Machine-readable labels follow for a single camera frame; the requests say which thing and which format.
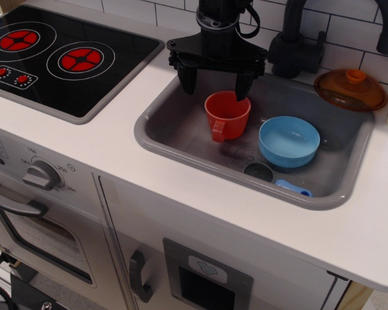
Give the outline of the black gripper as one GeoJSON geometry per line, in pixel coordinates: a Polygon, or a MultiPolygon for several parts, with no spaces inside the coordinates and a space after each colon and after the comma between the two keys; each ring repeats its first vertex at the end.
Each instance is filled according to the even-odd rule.
{"type": "Polygon", "coordinates": [[[197,70],[236,73],[235,95],[244,100],[253,81],[265,71],[268,52],[243,39],[236,30],[204,30],[198,34],[170,39],[169,64],[178,72],[185,93],[193,95],[197,70]]]}

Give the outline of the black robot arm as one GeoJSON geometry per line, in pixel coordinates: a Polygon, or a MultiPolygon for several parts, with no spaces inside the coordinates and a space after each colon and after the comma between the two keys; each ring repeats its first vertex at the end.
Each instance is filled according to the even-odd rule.
{"type": "Polygon", "coordinates": [[[198,69],[236,74],[237,101],[244,100],[254,79],[264,75],[268,51],[247,42],[258,34],[258,28],[248,34],[241,32],[239,18],[245,11],[260,23],[251,1],[199,1],[196,20],[200,33],[166,43],[169,64],[178,72],[186,93],[194,93],[198,69]]]}

